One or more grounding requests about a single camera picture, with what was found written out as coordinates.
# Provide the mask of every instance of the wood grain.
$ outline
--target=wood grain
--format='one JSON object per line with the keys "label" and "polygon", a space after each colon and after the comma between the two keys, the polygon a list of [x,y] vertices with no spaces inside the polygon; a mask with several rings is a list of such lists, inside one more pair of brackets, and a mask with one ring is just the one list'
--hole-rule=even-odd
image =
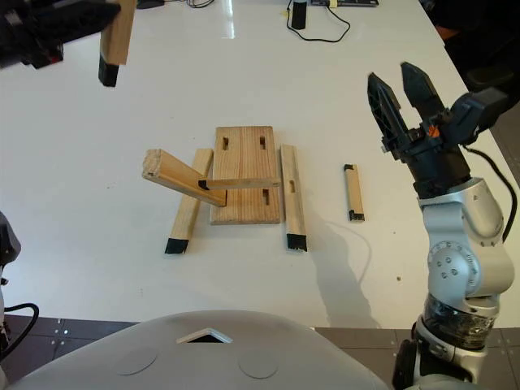
{"label": "wood grain", "polygon": [[[213,179],[278,176],[270,126],[217,128]],[[211,224],[280,223],[277,188],[229,189],[226,207],[211,207]]]}
{"label": "wood grain", "polygon": [[364,221],[363,202],[361,197],[361,187],[359,185],[358,166],[356,164],[346,164],[344,174],[347,181],[347,193],[349,195],[349,220]]}
{"label": "wood grain", "polygon": [[215,206],[226,205],[226,190],[211,189],[208,191],[199,188],[198,181],[204,179],[205,175],[201,175],[162,149],[151,149],[146,152],[142,175],[147,180],[203,202]]}
{"label": "wood grain", "polygon": [[117,3],[121,11],[101,33],[101,55],[106,63],[124,65],[127,63],[137,0],[119,0]]}
{"label": "wood grain", "polygon": [[[207,176],[210,171],[211,160],[213,159],[212,149],[197,149],[193,158],[192,168],[202,176]],[[179,209],[175,222],[171,228],[170,238],[176,240],[189,240],[193,234],[193,226],[197,219],[198,209],[201,201],[195,197],[183,195],[180,200]]]}
{"label": "wood grain", "polygon": [[301,200],[300,172],[296,148],[291,145],[280,146],[282,176],[284,179],[285,225],[287,234],[306,235],[306,225]]}
{"label": "wood grain", "polygon": [[222,180],[205,179],[199,180],[198,185],[203,189],[268,189],[270,187],[279,187],[281,181],[278,177]]}

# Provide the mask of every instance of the table surface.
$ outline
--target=table surface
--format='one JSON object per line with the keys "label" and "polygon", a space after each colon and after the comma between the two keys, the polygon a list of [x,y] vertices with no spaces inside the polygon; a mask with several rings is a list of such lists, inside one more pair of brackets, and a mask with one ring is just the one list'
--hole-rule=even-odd
{"label": "table surface", "polygon": [[[381,152],[366,77],[394,88],[410,127],[419,117],[400,62],[426,71],[446,106],[465,86],[417,0],[338,9],[352,29],[335,45],[295,37],[285,7],[138,11],[116,89],[97,81],[97,36],[66,45],[63,63],[0,73],[0,206],[23,245],[5,270],[7,305],[34,301],[44,316],[77,319],[233,308],[309,326],[412,324],[427,293],[427,234],[408,169]],[[308,37],[342,32],[322,7],[307,18]],[[141,178],[145,151],[189,163],[217,126],[232,125],[271,125],[277,145],[298,148],[309,253],[285,249],[283,224],[210,226],[202,205],[188,252],[163,254],[181,196]],[[489,132],[475,145],[513,180]],[[507,215],[503,184],[467,159]],[[345,163],[359,167],[365,223],[346,218]],[[506,243],[517,267],[519,226]],[[497,326],[520,325],[518,297],[519,283],[503,294]]]}

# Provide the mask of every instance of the mortise hole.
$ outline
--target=mortise hole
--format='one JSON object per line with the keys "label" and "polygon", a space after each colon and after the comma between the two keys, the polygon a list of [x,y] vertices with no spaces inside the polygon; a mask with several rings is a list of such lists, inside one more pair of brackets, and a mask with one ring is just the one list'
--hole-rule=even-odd
{"label": "mortise hole", "polygon": [[269,206],[269,190],[268,189],[262,190],[262,197],[263,197],[263,204],[266,206]]}

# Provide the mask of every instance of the black cable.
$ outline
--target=black cable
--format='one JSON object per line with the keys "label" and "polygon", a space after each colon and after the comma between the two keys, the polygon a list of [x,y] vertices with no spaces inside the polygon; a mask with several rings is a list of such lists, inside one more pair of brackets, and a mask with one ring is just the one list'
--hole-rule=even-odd
{"label": "black cable", "polygon": [[22,303],[20,305],[11,306],[4,308],[4,311],[6,313],[9,313],[10,311],[17,311],[21,309],[32,309],[32,318],[31,321],[27,324],[27,327],[19,334],[19,336],[16,338],[15,341],[9,344],[7,348],[5,348],[3,351],[0,352],[0,362],[7,358],[11,352],[13,352],[16,347],[22,342],[22,340],[27,336],[27,334],[33,329],[34,324],[36,323],[38,316],[40,315],[40,309],[38,309],[38,306],[36,306],[33,303]]}
{"label": "black cable", "polygon": [[164,0],[164,2],[186,2],[192,8],[206,8],[215,0],[205,0],[204,2],[195,3],[195,0]]}
{"label": "black cable", "polygon": [[215,0],[205,0],[204,2],[195,3],[195,0],[186,0],[186,4],[188,4],[192,8],[206,8],[211,5]]}
{"label": "black cable", "polygon": [[308,41],[308,42],[327,42],[327,43],[337,43],[339,41],[341,41],[343,39],[343,37],[346,35],[346,33],[349,32],[350,30],[350,23],[346,20],[343,20],[341,19],[337,14],[335,14],[331,8],[329,6],[327,6],[327,9],[328,11],[334,15],[334,17],[336,17],[336,19],[338,19],[339,21],[345,23],[347,25],[347,28],[343,31],[343,34],[341,34],[341,37],[339,37],[338,39],[335,39],[335,40],[332,40],[332,39],[322,39],[322,38],[305,38],[304,36],[302,36],[298,30],[292,28],[291,26],[289,26],[289,18],[290,18],[290,15],[291,15],[291,3],[293,2],[293,0],[289,0],[289,4],[287,5],[287,28],[292,31],[293,33],[297,34],[301,39],[303,39],[304,41]]}
{"label": "black cable", "polygon": [[507,224],[505,225],[504,233],[502,234],[502,240],[505,242],[505,239],[509,235],[509,232],[511,231],[511,227],[513,226],[514,217],[517,214],[517,207],[518,207],[518,199],[517,194],[514,192],[514,188],[511,185],[511,183],[505,178],[505,176],[502,174],[501,170],[498,169],[498,166],[495,164],[495,162],[492,160],[491,157],[489,157],[484,152],[477,150],[477,149],[471,149],[467,146],[462,146],[464,149],[466,149],[468,152],[477,154],[478,156],[482,157],[484,160],[487,161],[487,163],[491,166],[492,170],[496,173],[496,175],[502,180],[502,183],[504,183],[505,187],[509,190],[509,193],[511,194],[511,212],[509,213],[509,218],[507,220]]}

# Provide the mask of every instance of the small wooden stick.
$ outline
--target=small wooden stick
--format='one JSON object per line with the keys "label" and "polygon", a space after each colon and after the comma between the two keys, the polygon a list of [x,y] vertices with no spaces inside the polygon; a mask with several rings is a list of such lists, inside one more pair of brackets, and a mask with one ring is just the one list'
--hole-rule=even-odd
{"label": "small wooden stick", "polygon": [[198,181],[201,189],[268,189],[279,187],[280,178],[255,178],[255,179],[204,179]]}
{"label": "small wooden stick", "polygon": [[106,87],[115,87],[119,65],[127,63],[137,0],[118,0],[121,11],[101,33],[99,80]]}
{"label": "small wooden stick", "polygon": [[301,200],[300,174],[296,148],[291,145],[281,145],[282,175],[284,177],[285,227],[287,246],[290,249],[307,251],[306,226],[303,218]]}
{"label": "small wooden stick", "polygon": [[345,164],[344,174],[347,180],[347,192],[349,195],[349,220],[364,221],[363,203],[361,199],[361,188],[359,186],[358,166],[356,164]]}
{"label": "small wooden stick", "polygon": [[[192,162],[192,168],[201,175],[207,176],[212,159],[212,149],[197,149]],[[182,196],[175,222],[168,237],[165,254],[183,254],[186,252],[189,240],[192,238],[193,227],[195,226],[200,205],[201,201],[198,199],[188,195]]]}
{"label": "small wooden stick", "polygon": [[198,181],[206,175],[201,175],[162,149],[150,149],[146,152],[142,175],[149,181],[195,197],[203,202],[215,206],[226,205],[225,189],[206,191],[199,188]]}

